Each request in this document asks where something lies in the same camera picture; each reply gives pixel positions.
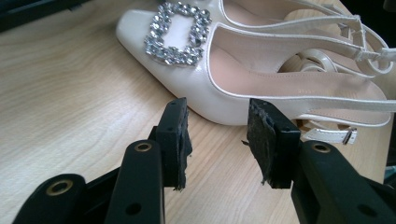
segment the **rhinestone buckle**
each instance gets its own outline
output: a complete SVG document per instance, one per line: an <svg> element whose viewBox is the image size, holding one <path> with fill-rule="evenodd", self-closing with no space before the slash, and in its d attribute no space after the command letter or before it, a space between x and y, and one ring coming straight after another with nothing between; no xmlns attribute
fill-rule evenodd
<svg viewBox="0 0 396 224"><path fill-rule="evenodd" d="M145 38L146 53L151 55L156 61L168 65L192 65L195 66L203 57L204 50L201 47L207 40L209 28L207 27L212 19L206 9L165 2L158 6L159 12L153 17L149 29L149 35ZM172 23L171 17L180 14L185 17L193 17L194 23L189 33L189 45L184 50L176 47L166 48L163 43L163 36L168 32Z"/></svg>

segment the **light wood surface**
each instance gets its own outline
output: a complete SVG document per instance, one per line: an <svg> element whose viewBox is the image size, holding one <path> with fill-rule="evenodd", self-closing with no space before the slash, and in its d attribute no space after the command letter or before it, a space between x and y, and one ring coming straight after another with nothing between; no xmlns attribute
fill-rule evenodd
<svg viewBox="0 0 396 224"><path fill-rule="evenodd" d="M95 0L0 34L0 223L12 222L48 178L73 173L89 182L120 166L125 148L158 124L175 96L115 36L127 9L157 4ZM390 98L395 73L376 80ZM189 123L188 183L165 190L167 223L298 223L290 191L262 186L241 143L246 127L193 111ZM382 182L390 130L360 128L354 145L336 146L361 175Z"/></svg>

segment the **slingback shoe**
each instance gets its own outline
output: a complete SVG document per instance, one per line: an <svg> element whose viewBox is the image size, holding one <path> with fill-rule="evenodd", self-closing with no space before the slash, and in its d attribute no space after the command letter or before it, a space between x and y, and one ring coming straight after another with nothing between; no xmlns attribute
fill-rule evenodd
<svg viewBox="0 0 396 224"><path fill-rule="evenodd" d="M201 14L210 21L206 11ZM167 35L161 35L155 32L157 22L164 19L158 15L126 12L117 27L118 39L170 92L187 97L189 107L206 119L246 125L253 97L274 104L289 119L347 125L381 126L389 121L389 112L396 111L396 102L387 101L366 78L277 72L289 57L305 49L353 57L361 53L359 47L327 37L251 33L219 22L206 24L200 33L206 37L199 47L192 47L198 35L191 34L189 19L176 14ZM184 51L177 50L185 45Z"/></svg>
<svg viewBox="0 0 396 224"><path fill-rule="evenodd" d="M356 16L348 16L334 5L316 5L303 0L168 0L174 4L178 1L206 8L211 12L213 21L237 29L267 34L323 35L376 52L375 60L368 60L359 55L349 59L325 51L332 58L339 72L372 78L388 74L393 62L396 61L395 49L389 49L386 42L373 30L361 24ZM291 12L300 9L311 9L325 16L285 21ZM340 35L313 29L327 24L338 24L341 29Z"/></svg>

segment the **black object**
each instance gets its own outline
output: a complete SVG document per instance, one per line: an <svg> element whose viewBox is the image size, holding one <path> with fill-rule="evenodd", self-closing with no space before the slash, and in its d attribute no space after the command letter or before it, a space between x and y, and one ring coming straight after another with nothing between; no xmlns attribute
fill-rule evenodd
<svg viewBox="0 0 396 224"><path fill-rule="evenodd" d="M65 9L73 10L88 1L90 0L2 0L0 32Z"/></svg>
<svg viewBox="0 0 396 224"><path fill-rule="evenodd" d="M396 0L341 0L352 13L361 16L361 21L378 33L387 44L396 48Z"/></svg>
<svg viewBox="0 0 396 224"><path fill-rule="evenodd" d="M332 145L303 143L296 135L275 106L250 100L250 149L273 189L289 189L285 183L293 181L291 197L301 223L396 223L394 189L360 176Z"/></svg>
<svg viewBox="0 0 396 224"><path fill-rule="evenodd" d="M45 181L14 223L164 223L163 188L186 185L187 126L186 99L170 102L148 140L127 147L120 168L88 184L80 175Z"/></svg>

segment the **wooden table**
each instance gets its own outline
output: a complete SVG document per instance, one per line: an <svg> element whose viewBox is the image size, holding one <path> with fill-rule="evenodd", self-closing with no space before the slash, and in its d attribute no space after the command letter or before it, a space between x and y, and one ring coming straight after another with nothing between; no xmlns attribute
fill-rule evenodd
<svg viewBox="0 0 396 224"><path fill-rule="evenodd" d="M156 5L95 0L0 34L0 223L48 178L74 173L89 182L120 166L125 148L157 125L175 96L115 36L126 10ZM376 82L394 98L392 76ZM165 191L168 223L298 222L290 191L262 186L241 143L246 127L193 111L189 123L188 186ZM336 146L361 175L382 182L390 130L360 128L354 145Z"/></svg>

